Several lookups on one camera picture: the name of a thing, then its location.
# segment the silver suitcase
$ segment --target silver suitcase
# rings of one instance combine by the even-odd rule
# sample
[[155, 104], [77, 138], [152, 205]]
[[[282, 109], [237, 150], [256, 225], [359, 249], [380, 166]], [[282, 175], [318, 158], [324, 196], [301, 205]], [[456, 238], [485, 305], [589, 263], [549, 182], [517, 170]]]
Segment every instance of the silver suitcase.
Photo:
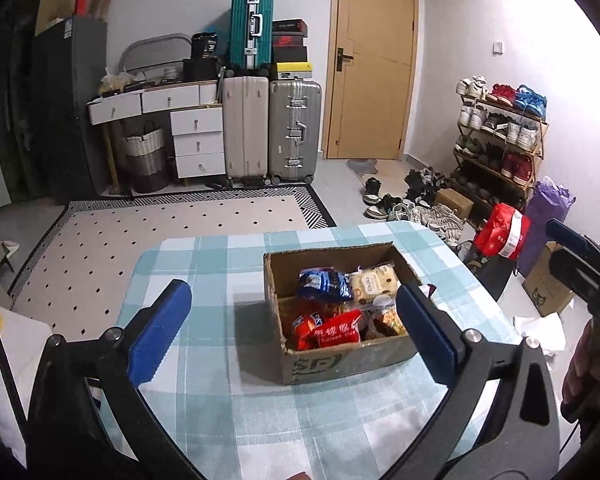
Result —
[[267, 174], [269, 80], [230, 77], [222, 86], [224, 162], [231, 178]]
[[301, 79], [269, 85], [269, 174], [280, 180], [314, 179], [322, 88]]

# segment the door lock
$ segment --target door lock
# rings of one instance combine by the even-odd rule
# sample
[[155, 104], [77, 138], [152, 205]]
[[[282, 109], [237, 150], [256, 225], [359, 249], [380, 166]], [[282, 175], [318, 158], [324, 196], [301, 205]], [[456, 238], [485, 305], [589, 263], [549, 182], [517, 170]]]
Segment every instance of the door lock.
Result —
[[336, 56], [336, 72], [342, 72], [342, 60], [343, 59], [353, 59], [353, 56], [347, 56], [344, 54], [344, 49], [338, 49], [338, 55]]

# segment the tablecloth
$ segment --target tablecloth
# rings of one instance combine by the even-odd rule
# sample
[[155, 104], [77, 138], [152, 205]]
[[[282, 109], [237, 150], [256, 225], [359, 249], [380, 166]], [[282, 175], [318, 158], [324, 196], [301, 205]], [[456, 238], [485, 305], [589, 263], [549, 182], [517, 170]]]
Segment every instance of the tablecloth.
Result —
[[[392, 242], [432, 299], [463, 329], [489, 340], [520, 336], [469, 270], [435, 235], [407, 221], [242, 236], [172, 238], [140, 257], [118, 324], [149, 306], [173, 278], [192, 309], [150, 383], [140, 387], [158, 420], [209, 479], [380, 477], [444, 396], [422, 359], [333, 381], [280, 384], [278, 348], [264, 304], [265, 252]], [[475, 441], [493, 398], [488, 383], [456, 453]], [[130, 453], [106, 402], [102, 419]]]

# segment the red snack package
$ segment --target red snack package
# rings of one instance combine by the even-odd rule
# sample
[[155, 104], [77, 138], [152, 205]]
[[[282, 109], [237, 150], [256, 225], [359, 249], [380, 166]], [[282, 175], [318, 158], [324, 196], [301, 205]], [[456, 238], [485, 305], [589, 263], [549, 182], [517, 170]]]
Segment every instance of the red snack package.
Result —
[[530, 225], [531, 220], [512, 206], [496, 204], [487, 225], [474, 238], [474, 245], [485, 256], [499, 254], [515, 260]]
[[342, 343], [359, 343], [360, 330], [358, 329], [358, 321], [360, 320], [359, 310], [351, 310], [339, 316], [333, 317], [322, 326], [314, 328], [309, 336], [313, 337], [318, 348], [327, 346], [335, 346]]
[[296, 338], [298, 350], [315, 348], [310, 332], [324, 323], [324, 314], [319, 304], [311, 300], [298, 301], [298, 316], [291, 323], [291, 332]]

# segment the metal screw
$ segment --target metal screw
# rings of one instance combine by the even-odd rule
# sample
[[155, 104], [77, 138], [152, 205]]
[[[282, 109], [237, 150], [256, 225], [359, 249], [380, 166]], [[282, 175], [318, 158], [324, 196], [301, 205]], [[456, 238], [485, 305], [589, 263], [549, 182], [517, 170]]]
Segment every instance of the metal screw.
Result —
[[467, 341], [472, 343], [477, 343], [482, 340], [482, 334], [478, 332], [475, 328], [470, 328], [469, 330], [464, 331], [464, 337]]
[[62, 341], [62, 336], [59, 334], [53, 334], [46, 340], [47, 346], [58, 346]]
[[535, 337], [525, 337], [525, 343], [529, 348], [538, 348], [540, 342]]
[[108, 341], [117, 341], [122, 337], [122, 329], [114, 326], [112, 328], [107, 329], [104, 333], [104, 339]]

